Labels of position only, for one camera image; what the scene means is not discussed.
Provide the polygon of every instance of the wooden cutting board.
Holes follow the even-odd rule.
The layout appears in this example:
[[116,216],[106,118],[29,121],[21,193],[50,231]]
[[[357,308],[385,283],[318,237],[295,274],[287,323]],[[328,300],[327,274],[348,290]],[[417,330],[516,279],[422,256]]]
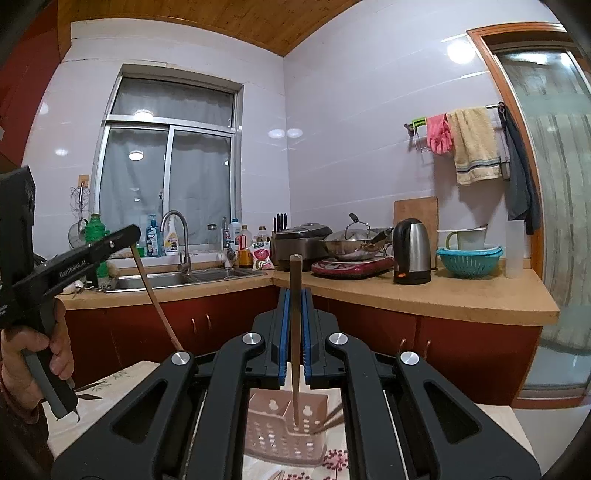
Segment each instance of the wooden cutting board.
[[421,220],[427,228],[431,243],[431,267],[437,265],[437,230],[439,228],[439,202],[437,197],[398,200],[394,202],[394,226],[406,218]]

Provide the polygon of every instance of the green clip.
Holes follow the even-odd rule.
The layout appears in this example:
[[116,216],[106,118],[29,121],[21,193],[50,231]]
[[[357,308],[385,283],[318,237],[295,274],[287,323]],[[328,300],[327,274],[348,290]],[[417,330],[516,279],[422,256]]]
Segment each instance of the green clip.
[[413,126],[414,131],[416,132],[418,127],[424,127],[427,125],[427,117],[422,116],[421,118],[416,118],[415,120],[413,120],[411,125]]

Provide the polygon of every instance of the wooden door frame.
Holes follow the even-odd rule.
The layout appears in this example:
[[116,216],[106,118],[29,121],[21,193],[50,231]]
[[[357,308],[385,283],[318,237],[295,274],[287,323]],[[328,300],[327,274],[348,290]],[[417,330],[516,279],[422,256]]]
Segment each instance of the wooden door frame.
[[[525,118],[523,117],[517,98],[515,97],[511,86],[509,85],[505,72],[501,65],[497,62],[495,54],[492,52],[489,45],[491,43],[500,43],[500,38],[510,38],[515,40],[516,36],[522,36],[523,40],[528,37],[539,37],[540,33],[553,33],[560,35],[567,35],[566,30],[560,24],[545,23],[545,22],[516,22],[509,24],[491,25],[488,27],[475,28],[468,30],[467,33],[474,42],[474,45],[480,52],[482,60],[486,63],[496,87],[499,89],[501,97],[509,109],[511,115],[517,123],[517,128],[524,140],[527,159],[530,164],[532,176],[536,189],[538,190],[538,197],[541,204],[541,189],[540,179],[538,177],[538,168],[535,164],[534,147],[529,136]],[[541,226],[536,230],[531,237],[531,268],[538,274],[540,278],[543,277],[544,272],[544,218],[542,215]]]
[[[491,46],[502,43],[531,40],[561,40],[576,44],[570,38],[568,32],[561,24],[545,22],[516,22],[501,25],[491,25],[488,27],[475,28],[467,31],[474,42],[474,45],[480,52],[482,59],[486,63],[493,80],[505,102],[511,115],[517,123],[519,133],[524,140],[528,162],[534,177],[535,186],[538,190],[538,196],[541,196],[540,179],[538,178],[538,169],[535,163],[534,148],[529,136],[525,118],[523,117],[517,98],[514,95],[512,87],[509,85],[505,72],[495,58]],[[534,271],[542,278],[544,270],[544,219],[542,218],[542,227],[531,237],[531,266]],[[519,398],[519,395],[513,400],[513,408],[570,408],[591,403],[591,397],[587,394],[581,397],[573,398]]]

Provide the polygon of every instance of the blue gripper pad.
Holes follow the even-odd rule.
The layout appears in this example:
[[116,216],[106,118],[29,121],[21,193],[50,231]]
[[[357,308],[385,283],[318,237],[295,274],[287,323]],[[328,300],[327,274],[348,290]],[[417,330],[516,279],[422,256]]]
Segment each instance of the blue gripper pad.
[[283,302],[283,316],[281,318],[281,339],[279,344],[279,383],[285,385],[287,376],[287,352],[289,340],[289,318],[290,318],[290,291],[285,290]]
[[310,312],[308,310],[308,300],[311,303],[311,296],[308,299],[307,292],[304,290],[301,296],[301,323],[302,323],[302,352],[304,362],[304,376],[306,378],[306,385],[310,385],[310,379],[312,377],[312,344],[310,339]]

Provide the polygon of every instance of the faucet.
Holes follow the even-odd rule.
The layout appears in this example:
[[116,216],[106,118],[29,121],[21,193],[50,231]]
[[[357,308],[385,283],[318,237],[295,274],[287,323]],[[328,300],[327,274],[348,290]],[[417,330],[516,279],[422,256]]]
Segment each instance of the faucet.
[[222,261],[224,268],[226,270],[231,270],[235,260],[236,252],[232,248],[232,244],[230,242],[227,242],[225,245],[225,249],[222,250]]
[[184,257],[184,261],[183,261],[183,254],[181,253],[180,249],[178,249],[178,257],[179,257],[179,261],[180,261],[180,271],[190,275],[191,274],[191,256],[189,255],[189,227],[187,226],[187,221],[185,220],[184,215],[179,212],[178,210],[170,210],[169,212],[166,212],[164,214],[164,216],[162,217],[162,223],[160,224],[160,231],[164,232],[164,226],[166,225],[166,221],[169,219],[169,217],[171,215],[176,215],[177,217],[179,217],[181,219],[181,222],[183,223],[183,236],[184,236],[184,242],[185,242],[185,257]]

